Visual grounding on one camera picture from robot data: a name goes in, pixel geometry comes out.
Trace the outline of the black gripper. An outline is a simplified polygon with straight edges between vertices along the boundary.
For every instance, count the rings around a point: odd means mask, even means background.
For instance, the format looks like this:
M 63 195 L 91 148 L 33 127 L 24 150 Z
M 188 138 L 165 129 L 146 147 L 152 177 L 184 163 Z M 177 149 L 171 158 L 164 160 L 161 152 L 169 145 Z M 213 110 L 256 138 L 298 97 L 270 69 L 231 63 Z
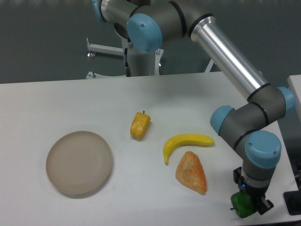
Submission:
M 257 212 L 260 215 L 263 215 L 274 207 L 274 204 L 270 200 L 267 200 L 265 196 L 274 169 L 271 168 L 267 171 L 271 171 L 268 179 L 256 180 L 246 174 L 242 167 L 233 170 L 233 180 L 238 185 L 239 192 L 245 192 L 252 197 L 255 205 L 255 213 Z

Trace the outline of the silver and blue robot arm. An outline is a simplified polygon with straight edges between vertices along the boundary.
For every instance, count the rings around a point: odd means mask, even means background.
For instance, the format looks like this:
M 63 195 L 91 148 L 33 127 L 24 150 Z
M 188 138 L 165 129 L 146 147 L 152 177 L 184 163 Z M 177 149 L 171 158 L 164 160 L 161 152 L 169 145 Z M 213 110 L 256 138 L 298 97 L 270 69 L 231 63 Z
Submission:
M 213 59 L 247 100 L 239 109 L 219 107 L 210 119 L 215 132 L 243 161 L 233 171 L 239 191 L 231 196 L 232 208 L 240 218 L 270 210 L 273 203 L 265 193 L 282 146 L 265 127 L 295 108 L 293 93 L 285 87 L 271 86 L 203 6 L 186 0 L 170 0 L 157 7 L 148 0 L 95 0 L 92 5 L 100 22 L 119 25 L 128 41 L 142 53 L 154 52 L 166 41 L 188 36 Z

